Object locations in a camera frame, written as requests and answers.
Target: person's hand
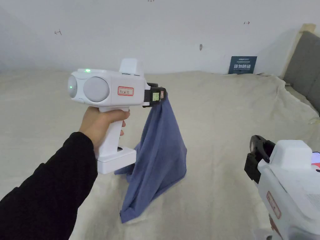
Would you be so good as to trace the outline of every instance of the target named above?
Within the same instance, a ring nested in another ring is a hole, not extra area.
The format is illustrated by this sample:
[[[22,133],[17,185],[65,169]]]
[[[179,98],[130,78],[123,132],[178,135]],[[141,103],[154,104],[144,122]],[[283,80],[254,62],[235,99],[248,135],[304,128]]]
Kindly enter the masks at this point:
[[[124,112],[122,110],[113,110],[101,113],[98,108],[88,107],[83,116],[79,132],[82,132],[90,138],[94,149],[97,149],[102,144],[109,125],[113,122],[123,121],[129,116],[130,112]]]

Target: black sweater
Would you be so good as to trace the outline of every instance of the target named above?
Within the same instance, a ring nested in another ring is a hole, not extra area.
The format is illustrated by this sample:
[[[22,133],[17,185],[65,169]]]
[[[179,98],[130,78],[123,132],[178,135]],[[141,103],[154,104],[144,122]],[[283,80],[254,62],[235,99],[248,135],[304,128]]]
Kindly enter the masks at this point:
[[[0,239],[69,239],[98,175],[91,140],[75,132],[0,201]]]

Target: blue towel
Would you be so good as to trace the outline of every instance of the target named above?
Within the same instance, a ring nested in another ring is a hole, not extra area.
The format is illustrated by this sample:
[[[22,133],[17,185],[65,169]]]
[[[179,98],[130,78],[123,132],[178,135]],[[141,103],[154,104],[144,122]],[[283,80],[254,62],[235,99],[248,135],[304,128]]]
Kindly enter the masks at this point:
[[[122,223],[140,216],[152,200],[186,175],[187,149],[168,99],[152,107],[135,150],[136,163],[115,172],[126,173],[129,182]]]

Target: beige bedsheet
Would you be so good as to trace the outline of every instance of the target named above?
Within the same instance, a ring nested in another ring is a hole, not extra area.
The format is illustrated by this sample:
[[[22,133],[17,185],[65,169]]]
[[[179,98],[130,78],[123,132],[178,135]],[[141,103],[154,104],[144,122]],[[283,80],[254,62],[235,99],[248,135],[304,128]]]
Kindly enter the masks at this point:
[[[294,90],[294,88],[292,86],[286,85],[285,89],[291,93],[293,96],[295,96],[297,99],[299,99],[301,102],[307,104],[308,106],[310,106],[313,110],[315,110],[316,112],[318,112],[313,106],[312,104],[308,101],[308,99],[303,96],[302,94],[298,93],[296,90]]]
[[[125,177],[99,175],[71,239],[250,239],[268,214],[244,172],[249,140],[304,140],[320,150],[317,113],[275,76],[187,72],[146,76],[167,88],[188,149],[185,179],[137,219],[121,224]],[[67,94],[68,73],[0,75],[0,198],[77,131],[85,105]],[[149,109],[132,107],[121,142],[134,147]]]

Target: gray cushion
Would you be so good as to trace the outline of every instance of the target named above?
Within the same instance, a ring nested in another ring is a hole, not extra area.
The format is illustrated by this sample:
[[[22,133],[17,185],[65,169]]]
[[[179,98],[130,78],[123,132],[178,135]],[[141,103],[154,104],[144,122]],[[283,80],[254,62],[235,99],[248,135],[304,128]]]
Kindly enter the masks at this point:
[[[320,38],[303,32],[288,65],[284,81],[320,110]]]
[[[315,109],[320,113],[320,78],[312,85],[307,99],[311,102]]]

